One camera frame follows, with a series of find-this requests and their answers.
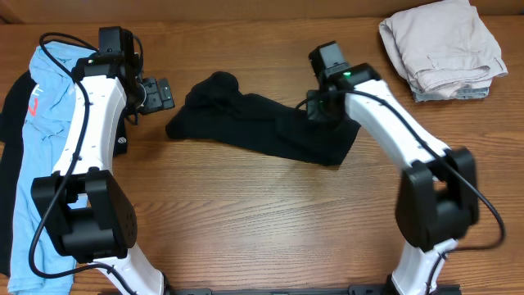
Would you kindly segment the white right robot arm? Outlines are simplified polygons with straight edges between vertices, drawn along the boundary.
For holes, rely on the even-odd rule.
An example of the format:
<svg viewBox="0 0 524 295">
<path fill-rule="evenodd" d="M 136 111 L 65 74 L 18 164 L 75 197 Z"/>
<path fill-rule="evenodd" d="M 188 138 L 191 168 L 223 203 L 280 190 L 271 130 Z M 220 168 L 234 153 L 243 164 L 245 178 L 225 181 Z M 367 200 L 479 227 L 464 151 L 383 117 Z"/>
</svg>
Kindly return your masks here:
<svg viewBox="0 0 524 295">
<path fill-rule="evenodd" d="M 383 284 L 353 284 L 350 294 L 459 294 L 439 285 L 448 254 L 479 220 L 476 167 L 465 148 L 452 150 L 429 134 L 367 63 L 351 66 L 334 41 L 309 62 L 319 89 L 305 101 L 309 119 L 352 120 L 366 129 L 400 171 L 396 224 L 405 244 Z"/>
</svg>

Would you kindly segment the black t-shirt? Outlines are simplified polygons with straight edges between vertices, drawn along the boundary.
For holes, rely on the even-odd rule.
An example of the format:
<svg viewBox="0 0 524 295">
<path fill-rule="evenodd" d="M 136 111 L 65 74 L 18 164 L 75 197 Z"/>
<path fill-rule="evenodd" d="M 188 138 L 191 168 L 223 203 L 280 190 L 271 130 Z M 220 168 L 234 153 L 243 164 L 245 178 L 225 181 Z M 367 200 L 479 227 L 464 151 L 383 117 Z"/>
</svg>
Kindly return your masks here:
<svg viewBox="0 0 524 295">
<path fill-rule="evenodd" d="M 218 71 L 193 86 L 165 131 L 171 139 L 211 139 L 269 156 L 339 166 L 359 124 L 309 120 L 303 110 L 241 93 L 234 75 Z"/>
</svg>

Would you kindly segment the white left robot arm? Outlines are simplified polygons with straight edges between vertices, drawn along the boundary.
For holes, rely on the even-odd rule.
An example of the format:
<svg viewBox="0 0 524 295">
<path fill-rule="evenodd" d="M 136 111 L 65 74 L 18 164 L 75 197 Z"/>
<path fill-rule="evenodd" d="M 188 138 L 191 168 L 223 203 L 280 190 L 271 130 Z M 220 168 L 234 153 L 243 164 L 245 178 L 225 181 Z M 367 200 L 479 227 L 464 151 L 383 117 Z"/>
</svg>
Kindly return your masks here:
<svg viewBox="0 0 524 295">
<path fill-rule="evenodd" d="M 138 222 L 112 172 L 120 121 L 174 108 L 167 79 L 143 77 L 140 39 L 120 26 L 98 31 L 98 48 L 66 74 L 75 87 L 75 110 L 64 149 L 47 177 L 34 179 L 31 197 L 41 221 L 29 247 L 29 268 L 46 231 L 61 256 L 97 269 L 122 294 L 171 294 L 166 275 L 138 246 Z"/>
</svg>

